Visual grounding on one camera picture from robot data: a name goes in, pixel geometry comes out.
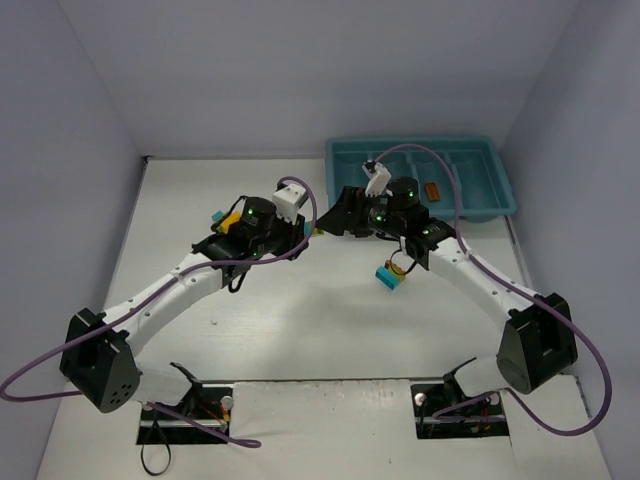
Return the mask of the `brown lego brick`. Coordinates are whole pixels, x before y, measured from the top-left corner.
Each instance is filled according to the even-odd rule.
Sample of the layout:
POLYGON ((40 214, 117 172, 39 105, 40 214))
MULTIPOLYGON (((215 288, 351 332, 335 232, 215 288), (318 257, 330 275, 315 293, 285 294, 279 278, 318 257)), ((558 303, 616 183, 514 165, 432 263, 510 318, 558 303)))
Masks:
POLYGON ((424 184, 424 190, 426 198, 429 202, 440 202, 441 195, 438 185, 435 182, 428 182, 424 184))

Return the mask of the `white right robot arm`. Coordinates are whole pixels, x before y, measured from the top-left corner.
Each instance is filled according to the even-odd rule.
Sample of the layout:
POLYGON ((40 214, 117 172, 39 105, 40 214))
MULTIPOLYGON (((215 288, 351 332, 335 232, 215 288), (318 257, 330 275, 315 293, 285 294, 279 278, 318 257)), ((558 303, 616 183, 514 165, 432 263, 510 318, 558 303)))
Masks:
POLYGON ((575 335, 554 316, 570 314, 567 302, 557 294, 542 297, 495 269, 482 272, 461 235, 420 203, 416 180, 400 177, 376 197, 347 186, 318 226, 336 236, 392 238, 417 265, 456 287, 493 321, 501 333, 497 352, 474 357, 443 378, 456 400, 506 388, 529 394, 576 362, 575 335))

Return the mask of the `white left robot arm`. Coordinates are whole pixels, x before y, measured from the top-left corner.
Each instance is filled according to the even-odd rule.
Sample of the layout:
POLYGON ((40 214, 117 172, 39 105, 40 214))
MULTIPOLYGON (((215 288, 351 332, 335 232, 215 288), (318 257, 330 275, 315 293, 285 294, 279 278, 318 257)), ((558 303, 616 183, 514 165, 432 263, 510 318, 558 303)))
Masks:
POLYGON ((203 298, 230 288, 264 256, 295 259, 305 240, 301 206, 308 195, 285 186, 270 199, 248 197, 240 219, 193 245, 190 253, 154 284, 129 300, 70 320, 62 354, 63 375, 101 412, 128 401, 177 405, 200 389, 184 367, 137 362, 151 339, 203 298))

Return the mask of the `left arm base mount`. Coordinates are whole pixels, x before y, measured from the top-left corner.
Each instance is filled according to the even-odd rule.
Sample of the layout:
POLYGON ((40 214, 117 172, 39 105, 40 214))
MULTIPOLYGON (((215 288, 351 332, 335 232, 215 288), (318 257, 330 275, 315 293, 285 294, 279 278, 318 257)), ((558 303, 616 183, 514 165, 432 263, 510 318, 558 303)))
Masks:
MULTIPOLYGON (((176 406, 166 407, 196 421, 221 435, 230 435, 233 386, 211 384, 197 379, 184 366, 172 362, 191 384, 190 390, 176 406)), ((226 438, 210 435, 188 422, 155 409, 142 410, 136 439, 137 445, 211 445, 227 444, 226 438)))

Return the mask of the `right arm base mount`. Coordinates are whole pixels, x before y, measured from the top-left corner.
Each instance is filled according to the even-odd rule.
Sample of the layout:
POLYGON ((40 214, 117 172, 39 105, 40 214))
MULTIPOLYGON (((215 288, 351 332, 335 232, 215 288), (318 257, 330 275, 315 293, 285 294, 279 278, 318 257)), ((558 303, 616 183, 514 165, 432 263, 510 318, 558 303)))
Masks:
POLYGON ((476 403, 468 400, 454 383, 454 374, 470 360, 458 365, 436 382, 411 381, 410 393, 418 440, 482 439, 508 437, 509 426, 501 397, 497 394, 476 403))

